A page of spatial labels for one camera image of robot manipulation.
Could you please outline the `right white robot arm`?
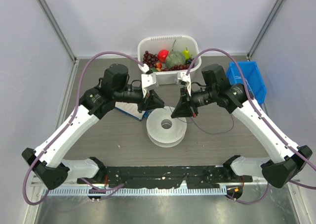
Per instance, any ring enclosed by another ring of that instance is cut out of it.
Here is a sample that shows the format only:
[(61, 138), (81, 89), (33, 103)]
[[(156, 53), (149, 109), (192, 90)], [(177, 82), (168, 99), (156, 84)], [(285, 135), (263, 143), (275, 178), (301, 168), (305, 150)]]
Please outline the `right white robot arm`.
[(211, 103), (225, 108), (252, 132), (268, 154), (264, 158), (231, 157), (223, 164), (225, 180), (233, 182), (241, 176), (260, 177), (273, 187), (282, 188), (305, 167), (312, 150), (307, 145), (299, 146), (286, 136), (261, 109), (245, 85), (231, 85), (222, 66), (212, 64), (201, 72), (205, 85), (196, 91), (191, 89), (190, 75), (177, 73), (176, 82), (182, 88), (171, 117), (195, 117), (198, 107)]

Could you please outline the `white perforated filament spool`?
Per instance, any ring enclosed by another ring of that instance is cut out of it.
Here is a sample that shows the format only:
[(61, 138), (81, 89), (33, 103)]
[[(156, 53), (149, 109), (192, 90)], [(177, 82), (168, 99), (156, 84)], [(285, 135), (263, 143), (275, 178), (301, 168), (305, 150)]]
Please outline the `white perforated filament spool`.
[(157, 146), (170, 148), (178, 145), (185, 137), (186, 119), (171, 118), (174, 107), (165, 106), (153, 110), (147, 118), (146, 129), (149, 139)]

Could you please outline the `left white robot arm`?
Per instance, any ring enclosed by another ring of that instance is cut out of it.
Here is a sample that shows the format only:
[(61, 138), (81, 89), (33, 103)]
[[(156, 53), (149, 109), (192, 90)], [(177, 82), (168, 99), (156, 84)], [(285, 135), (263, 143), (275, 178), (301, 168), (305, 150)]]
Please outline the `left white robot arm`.
[(112, 64), (105, 70), (97, 86), (87, 90), (70, 116), (42, 145), (26, 148), (22, 157), (48, 190), (54, 190), (67, 180), (84, 178), (99, 184), (107, 175), (106, 166), (97, 158), (65, 160), (64, 156), (76, 141), (98, 123), (117, 102), (132, 103), (137, 111), (163, 108), (164, 102), (154, 91), (158, 87), (155, 73), (143, 67), (141, 84), (128, 83), (128, 68)]

